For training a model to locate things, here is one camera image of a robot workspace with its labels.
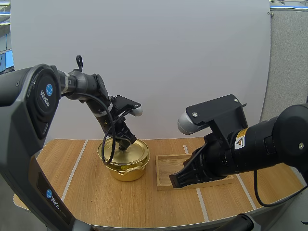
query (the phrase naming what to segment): gold pot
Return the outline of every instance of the gold pot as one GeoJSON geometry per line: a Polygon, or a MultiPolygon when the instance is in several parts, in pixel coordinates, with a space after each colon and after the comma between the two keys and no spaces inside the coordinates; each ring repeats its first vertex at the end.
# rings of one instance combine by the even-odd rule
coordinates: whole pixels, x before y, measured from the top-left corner
{"type": "MultiPolygon", "coordinates": [[[[109,168],[111,176],[120,181],[133,181],[143,176],[145,166],[150,160],[149,148],[145,142],[137,139],[127,150],[120,151],[119,144],[115,144],[114,158],[106,167],[109,168]]],[[[110,158],[112,149],[112,138],[105,142],[104,156],[106,162],[110,158]]],[[[102,144],[98,147],[98,155],[102,157],[102,144]]]]}

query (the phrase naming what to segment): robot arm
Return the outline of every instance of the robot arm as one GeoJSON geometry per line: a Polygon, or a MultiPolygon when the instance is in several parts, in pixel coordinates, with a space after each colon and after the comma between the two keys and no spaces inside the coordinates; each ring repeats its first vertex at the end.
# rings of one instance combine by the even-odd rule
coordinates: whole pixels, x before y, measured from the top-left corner
{"type": "Polygon", "coordinates": [[[25,205],[53,231],[93,230],[70,213],[34,157],[43,148],[62,95],[85,102],[108,132],[110,117],[92,98],[102,101],[112,119],[117,120],[115,138],[123,149],[136,138],[119,115],[142,114],[140,103],[108,96],[99,75],[90,76],[81,70],[79,65],[79,69],[65,74],[55,66],[40,64],[0,76],[0,173],[25,205]]]}
{"type": "Polygon", "coordinates": [[[308,104],[293,105],[278,117],[248,127],[243,107],[234,95],[186,108],[178,120],[184,134],[210,127],[203,147],[170,176],[173,187],[225,178],[284,162],[296,167],[308,182],[308,104]]]}

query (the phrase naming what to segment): pot handle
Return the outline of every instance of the pot handle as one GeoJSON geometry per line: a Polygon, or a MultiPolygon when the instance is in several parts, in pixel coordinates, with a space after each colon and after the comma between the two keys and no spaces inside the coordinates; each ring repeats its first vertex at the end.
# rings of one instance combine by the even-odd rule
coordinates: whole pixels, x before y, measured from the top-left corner
{"type": "Polygon", "coordinates": [[[125,176],[125,175],[127,175],[128,173],[130,173],[132,171],[143,171],[143,168],[141,166],[132,167],[132,168],[126,169],[124,173],[118,172],[118,174],[121,174],[122,176],[125,176]]]}

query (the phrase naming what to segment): wooden table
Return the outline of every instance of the wooden table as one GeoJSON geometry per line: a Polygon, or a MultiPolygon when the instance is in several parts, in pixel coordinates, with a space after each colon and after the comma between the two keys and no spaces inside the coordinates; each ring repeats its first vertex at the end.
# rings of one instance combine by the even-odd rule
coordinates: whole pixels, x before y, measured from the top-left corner
{"type": "MultiPolygon", "coordinates": [[[[133,182],[112,178],[97,154],[100,140],[52,140],[37,161],[59,196],[88,224],[111,227],[169,227],[213,221],[261,207],[254,195],[253,173],[235,182],[201,189],[156,190],[155,156],[189,153],[203,138],[144,140],[151,159],[133,182]]],[[[258,171],[259,195],[265,203],[280,200],[303,185],[284,164],[258,171]]],[[[26,206],[15,195],[16,205],[26,206]]]]}

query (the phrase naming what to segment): white tape line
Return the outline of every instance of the white tape line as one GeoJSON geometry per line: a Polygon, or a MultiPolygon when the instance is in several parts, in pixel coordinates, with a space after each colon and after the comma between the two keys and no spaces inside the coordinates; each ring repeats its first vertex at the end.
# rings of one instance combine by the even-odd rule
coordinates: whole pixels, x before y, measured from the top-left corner
{"type": "MultiPolygon", "coordinates": [[[[189,154],[189,153],[188,153],[187,146],[186,146],[186,145],[183,145],[183,148],[184,148],[185,153],[186,153],[186,154],[189,154]]],[[[204,204],[204,201],[203,201],[203,197],[202,197],[201,191],[200,191],[199,188],[197,188],[196,190],[197,190],[199,202],[200,202],[200,205],[201,205],[201,209],[202,209],[204,221],[205,221],[205,222],[209,222],[208,215],[207,215],[207,211],[206,211],[206,207],[205,207],[205,204],[204,204]]]]}
{"type": "Polygon", "coordinates": [[[85,147],[86,147],[87,143],[88,143],[88,140],[86,140],[85,143],[83,144],[83,147],[82,147],[82,149],[81,149],[81,151],[80,151],[80,153],[79,153],[79,156],[78,156],[78,158],[77,158],[77,160],[76,160],[76,162],[75,162],[75,165],[74,165],[74,167],[73,167],[73,170],[72,170],[72,172],[71,172],[71,175],[70,175],[69,178],[68,178],[68,181],[67,181],[67,183],[66,183],[66,186],[65,186],[65,189],[64,189],[62,198],[61,198],[61,200],[62,200],[63,202],[64,202],[64,199],[65,199],[65,196],[66,196],[68,187],[69,187],[69,185],[70,185],[70,183],[71,183],[71,181],[72,181],[72,178],[73,178],[73,176],[74,176],[74,173],[75,173],[75,171],[76,171],[76,168],[77,168],[77,166],[78,166],[78,163],[79,163],[79,161],[80,161],[80,159],[81,159],[81,156],[82,156],[82,154],[83,154],[83,151],[85,150],[85,147]]]}
{"type": "Polygon", "coordinates": [[[185,153],[186,153],[186,154],[189,154],[186,145],[183,145],[183,148],[184,148],[185,153]]]}
{"type": "Polygon", "coordinates": [[[240,176],[239,174],[236,174],[236,176],[237,176],[237,179],[239,179],[239,182],[240,182],[242,188],[244,189],[244,192],[245,192],[245,194],[246,194],[246,196],[247,196],[247,198],[248,198],[248,200],[249,200],[249,202],[250,202],[252,208],[253,208],[253,209],[257,209],[257,207],[256,207],[254,201],[252,200],[252,198],[251,198],[251,196],[250,196],[250,194],[249,194],[249,192],[248,192],[248,190],[247,190],[247,188],[246,188],[244,182],[242,181],[241,176],[240,176]]]}

